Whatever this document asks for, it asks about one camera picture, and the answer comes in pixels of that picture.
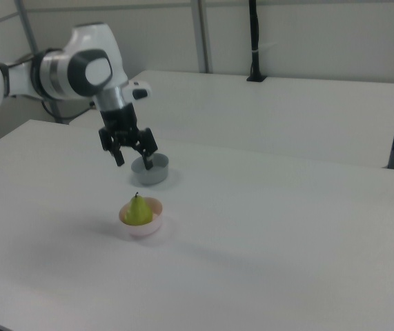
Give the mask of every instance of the wall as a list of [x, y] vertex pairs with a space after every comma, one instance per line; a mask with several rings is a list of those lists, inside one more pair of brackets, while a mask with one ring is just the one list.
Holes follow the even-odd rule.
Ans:
[[[0, 62], [14, 61], [29, 52], [14, 1], [0, 0]], [[0, 138], [28, 119], [50, 120], [50, 117], [34, 101], [22, 98], [5, 100], [0, 107]]]
[[[394, 1], [258, 2], [264, 74], [394, 83]], [[206, 0], [206, 14], [212, 71], [247, 75], [247, 1]]]
[[[129, 78], [141, 71], [201, 72], [203, 54], [197, 43], [196, 14], [190, 0], [25, 0], [39, 49], [64, 47], [71, 28], [102, 21], [114, 32]], [[87, 101], [63, 102], [62, 115], [83, 110]]]

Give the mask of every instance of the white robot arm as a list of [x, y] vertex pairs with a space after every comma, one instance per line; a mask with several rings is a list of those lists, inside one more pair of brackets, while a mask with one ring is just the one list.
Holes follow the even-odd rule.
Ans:
[[142, 155], [146, 169], [152, 168], [157, 144], [149, 128], [137, 128], [132, 105], [148, 97], [150, 87], [128, 80], [107, 24], [74, 27], [64, 49], [49, 49], [10, 65], [0, 63], [0, 105], [15, 95], [42, 101], [92, 98], [105, 123], [99, 131], [103, 149], [121, 166], [120, 147], [132, 147]]

